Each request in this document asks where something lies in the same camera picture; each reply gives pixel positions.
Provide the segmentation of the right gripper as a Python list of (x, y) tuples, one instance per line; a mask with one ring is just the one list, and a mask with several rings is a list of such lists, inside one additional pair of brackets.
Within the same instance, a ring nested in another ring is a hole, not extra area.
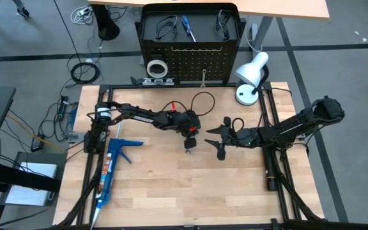
[[(241, 121), (241, 128), (236, 131), (234, 129), (235, 121)], [(230, 117), (224, 117), (223, 125), (217, 128), (212, 128), (206, 132), (210, 134), (220, 134), (222, 142), (205, 139), (204, 141), (211, 144), (217, 151), (217, 158), (224, 160), (226, 158), (226, 146), (236, 146), (241, 148), (256, 148), (259, 147), (260, 138), (256, 128), (245, 128), (245, 122), (241, 118), (235, 118), (233, 121)]]

